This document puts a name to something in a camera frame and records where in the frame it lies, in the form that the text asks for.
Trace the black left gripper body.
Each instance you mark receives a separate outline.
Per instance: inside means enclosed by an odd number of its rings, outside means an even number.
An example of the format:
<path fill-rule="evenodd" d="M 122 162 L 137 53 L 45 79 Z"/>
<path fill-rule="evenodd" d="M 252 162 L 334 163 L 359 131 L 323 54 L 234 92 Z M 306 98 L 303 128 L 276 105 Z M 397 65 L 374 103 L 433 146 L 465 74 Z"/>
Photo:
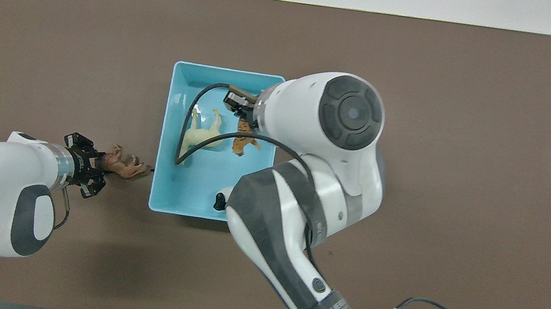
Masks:
<path fill-rule="evenodd" d="M 79 186 L 83 178 L 88 176 L 104 177 L 104 169 L 102 165 L 102 158 L 105 156 L 105 152 L 94 150 L 93 152 L 72 150 L 68 151 L 74 162 L 74 172 L 72 176 L 69 176 L 67 181 L 69 185 Z"/>

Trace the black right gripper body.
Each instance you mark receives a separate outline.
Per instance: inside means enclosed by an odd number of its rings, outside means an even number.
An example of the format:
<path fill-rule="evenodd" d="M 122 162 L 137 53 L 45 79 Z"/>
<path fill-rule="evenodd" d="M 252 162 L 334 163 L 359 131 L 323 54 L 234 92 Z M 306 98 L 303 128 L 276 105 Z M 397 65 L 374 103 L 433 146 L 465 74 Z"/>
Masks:
<path fill-rule="evenodd" d="M 235 85 L 228 85 L 224 99 L 224 106 L 240 119 L 253 120 L 253 111 L 257 95 L 246 92 Z"/>

